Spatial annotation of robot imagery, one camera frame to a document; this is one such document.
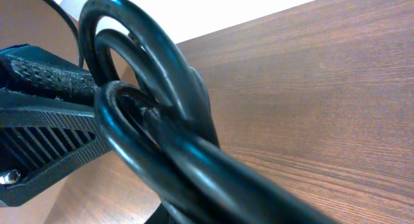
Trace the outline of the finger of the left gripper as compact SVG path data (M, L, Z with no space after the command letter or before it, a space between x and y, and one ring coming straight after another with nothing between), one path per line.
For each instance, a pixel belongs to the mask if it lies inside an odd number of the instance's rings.
M86 106L98 88L88 70L29 44L1 50L1 87Z
M18 207L110 151L93 109L62 100L1 90L1 206Z

